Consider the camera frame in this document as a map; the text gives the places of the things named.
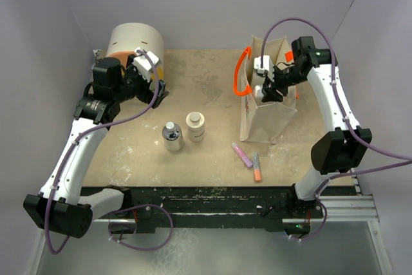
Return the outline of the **white bottle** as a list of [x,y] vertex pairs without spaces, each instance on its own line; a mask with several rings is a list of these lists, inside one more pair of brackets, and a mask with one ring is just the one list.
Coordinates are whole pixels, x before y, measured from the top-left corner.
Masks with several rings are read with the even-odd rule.
[[263,93],[263,88],[261,85],[256,85],[254,87],[254,91],[253,91],[253,97],[255,99],[255,101],[257,102],[257,104],[261,104],[263,101],[263,97],[264,97],[264,93]]

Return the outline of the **canvas bag with orange handles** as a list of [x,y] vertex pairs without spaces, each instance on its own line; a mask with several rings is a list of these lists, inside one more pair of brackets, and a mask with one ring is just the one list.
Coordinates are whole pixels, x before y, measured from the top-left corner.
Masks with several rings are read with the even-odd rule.
[[235,67],[233,92],[241,98],[239,139],[242,142],[275,144],[278,136],[290,123],[297,110],[297,90],[289,87],[283,102],[262,102],[257,104],[253,97],[254,87],[265,81],[253,69],[254,58],[261,53],[263,40],[252,36]]

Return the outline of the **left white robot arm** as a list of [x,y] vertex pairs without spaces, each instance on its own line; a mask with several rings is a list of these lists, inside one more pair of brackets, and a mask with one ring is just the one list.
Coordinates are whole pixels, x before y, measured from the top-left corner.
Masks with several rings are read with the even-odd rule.
[[71,132],[49,179],[37,194],[29,194],[24,210],[45,234],[81,238],[98,219],[109,220],[109,231],[153,233],[159,228],[283,229],[286,191],[282,187],[122,187],[83,188],[91,160],[120,104],[137,98],[148,108],[165,96],[157,81],[151,91],[134,66],[118,59],[99,59],[92,81],[78,102]]

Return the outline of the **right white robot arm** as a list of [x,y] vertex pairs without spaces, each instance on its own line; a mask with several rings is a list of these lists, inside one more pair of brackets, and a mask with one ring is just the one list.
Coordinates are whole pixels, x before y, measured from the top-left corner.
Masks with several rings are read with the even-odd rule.
[[372,133],[363,128],[351,112],[339,77],[332,62],[333,52],[315,47],[312,37],[299,37],[292,42],[293,64],[285,69],[273,67],[270,83],[276,99],[288,94],[291,86],[308,82],[317,99],[325,125],[325,134],[312,146],[312,165],[304,177],[291,188],[286,202],[287,213],[300,218],[317,207],[317,197],[334,176],[342,176],[358,167],[366,152],[363,142],[371,142]]

